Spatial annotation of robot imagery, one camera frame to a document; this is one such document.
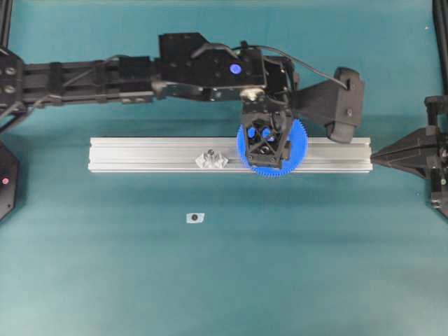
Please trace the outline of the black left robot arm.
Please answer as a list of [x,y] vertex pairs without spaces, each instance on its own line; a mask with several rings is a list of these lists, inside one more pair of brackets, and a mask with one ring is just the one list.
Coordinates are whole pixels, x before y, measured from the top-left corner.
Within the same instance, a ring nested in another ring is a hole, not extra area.
[[157,57],[114,55],[89,62],[28,64],[1,49],[1,131],[35,109],[68,104],[146,104],[168,97],[198,102],[240,101],[240,154],[252,167],[293,169],[306,138],[293,115],[297,85],[289,57],[231,48],[199,33],[163,34]]

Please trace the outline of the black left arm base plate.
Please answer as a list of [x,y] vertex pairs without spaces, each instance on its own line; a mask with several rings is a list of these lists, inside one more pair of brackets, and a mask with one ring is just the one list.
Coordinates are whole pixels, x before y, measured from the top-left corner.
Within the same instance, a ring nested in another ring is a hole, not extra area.
[[15,207],[20,161],[1,143],[0,215],[3,220]]

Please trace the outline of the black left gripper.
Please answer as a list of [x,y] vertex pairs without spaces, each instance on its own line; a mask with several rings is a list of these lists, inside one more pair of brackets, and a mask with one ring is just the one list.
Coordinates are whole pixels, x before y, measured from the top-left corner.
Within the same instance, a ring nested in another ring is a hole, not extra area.
[[[274,107],[291,109],[291,93],[298,89],[300,77],[295,73],[294,63],[284,56],[264,56],[266,84],[251,87],[239,93],[245,104],[264,104],[263,110]],[[293,117],[287,112],[244,113],[241,125],[244,127],[246,158],[252,167],[280,169],[282,161],[291,158],[291,142],[288,135]]]

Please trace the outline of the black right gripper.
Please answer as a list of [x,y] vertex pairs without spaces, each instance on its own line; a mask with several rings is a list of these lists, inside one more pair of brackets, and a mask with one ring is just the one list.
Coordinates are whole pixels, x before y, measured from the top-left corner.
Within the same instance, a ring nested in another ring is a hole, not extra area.
[[[418,176],[430,178],[431,206],[447,219],[447,132],[438,125],[438,116],[447,116],[447,96],[425,98],[428,126],[419,128],[398,141],[373,153],[371,162],[376,165],[397,169]],[[392,157],[412,150],[435,149],[434,155]]]

